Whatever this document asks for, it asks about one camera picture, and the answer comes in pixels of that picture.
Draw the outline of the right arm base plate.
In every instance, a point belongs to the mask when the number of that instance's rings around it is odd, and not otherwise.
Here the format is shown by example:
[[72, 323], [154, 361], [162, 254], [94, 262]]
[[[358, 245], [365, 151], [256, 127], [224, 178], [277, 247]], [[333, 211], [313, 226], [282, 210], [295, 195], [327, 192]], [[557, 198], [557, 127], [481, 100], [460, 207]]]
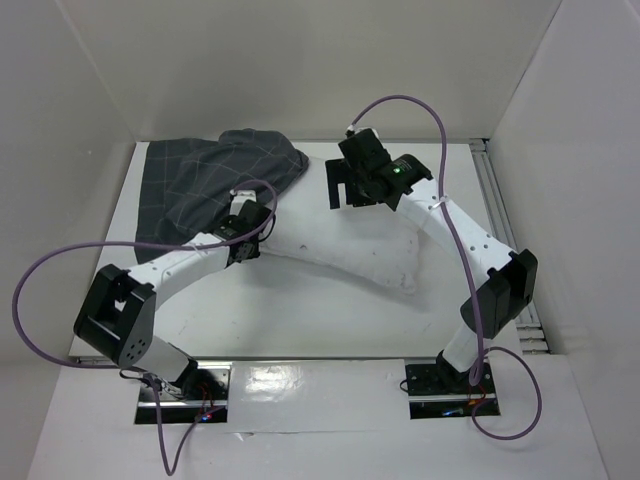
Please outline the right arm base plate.
[[470, 417], [478, 405], [478, 416], [501, 414], [488, 363], [484, 364], [477, 386], [471, 386], [466, 375], [461, 379], [445, 378], [435, 363], [407, 363], [399, 388], [408, 396], [411, 420]]

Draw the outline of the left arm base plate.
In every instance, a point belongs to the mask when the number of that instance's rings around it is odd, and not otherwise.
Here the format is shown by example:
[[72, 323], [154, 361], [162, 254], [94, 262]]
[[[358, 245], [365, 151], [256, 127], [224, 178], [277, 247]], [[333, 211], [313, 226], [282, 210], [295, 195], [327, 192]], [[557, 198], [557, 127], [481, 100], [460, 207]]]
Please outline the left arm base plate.
[[230, 363], [201, 362], [196, 378], [184, 391], [158, 381], [162, 423], [188, 425], [195, 419], [205, 424], [226, 423], [230, 380]]

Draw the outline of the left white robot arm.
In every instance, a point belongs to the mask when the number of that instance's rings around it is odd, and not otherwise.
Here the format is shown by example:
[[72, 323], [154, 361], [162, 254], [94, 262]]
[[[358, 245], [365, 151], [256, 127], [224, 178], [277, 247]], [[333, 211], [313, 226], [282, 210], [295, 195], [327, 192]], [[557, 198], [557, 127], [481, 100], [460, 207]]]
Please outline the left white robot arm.
[[176, 399], [214, 393], [220, 383], [198, 362], [154, 334], [157, 310], [206, 276], [260, 256], [261, 234], [274, 213], [249, 197], [178, 250], [130, 269], [113, 264], [95, 275], [74, 334], [118, 368], [137, 370]]

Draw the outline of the white pillow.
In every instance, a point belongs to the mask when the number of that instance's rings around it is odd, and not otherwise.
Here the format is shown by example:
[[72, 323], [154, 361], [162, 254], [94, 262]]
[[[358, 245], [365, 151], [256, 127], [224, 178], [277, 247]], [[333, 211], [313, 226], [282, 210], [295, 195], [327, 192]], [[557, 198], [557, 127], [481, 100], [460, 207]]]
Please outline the white pillow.
[[262, 250], [339, 269], [403, 294], [417, 288], [418, 229], [384, 205], [330, 209], [325, 162], [317, 157], [279, 198], [275, 230]]

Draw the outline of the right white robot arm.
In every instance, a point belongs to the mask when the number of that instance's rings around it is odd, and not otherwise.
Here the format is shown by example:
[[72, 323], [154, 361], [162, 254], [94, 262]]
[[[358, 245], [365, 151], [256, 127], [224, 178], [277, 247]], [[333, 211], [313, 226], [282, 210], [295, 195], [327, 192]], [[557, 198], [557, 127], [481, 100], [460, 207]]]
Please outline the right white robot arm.
[[392, 158], [370, 129], [349, 128], [342, 156], [325, 163], [329, 206], [383, 204], [417, 226], [462, 264], [473, 293], [460, 308], [463, 324], [438, 356], [436, 379], [460, 391], [485, 346], [531, 302], [538, 261], [500, 242], [440, 190], [415, 156]]

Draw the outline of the dark grey checked pillowcase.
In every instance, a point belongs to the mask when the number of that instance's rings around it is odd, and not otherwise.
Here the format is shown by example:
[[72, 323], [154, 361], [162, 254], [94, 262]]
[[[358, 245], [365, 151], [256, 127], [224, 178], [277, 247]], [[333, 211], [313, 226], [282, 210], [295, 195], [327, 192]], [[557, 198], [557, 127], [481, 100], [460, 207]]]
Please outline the dark grey checked pillowcase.
[[306, 173], [309, 157], [282, 133], [227, 130], [216, 140], [149, 143], [135, 240], [182, 245], [229, 212], [230, 191], [249, 180], [286, 191]]

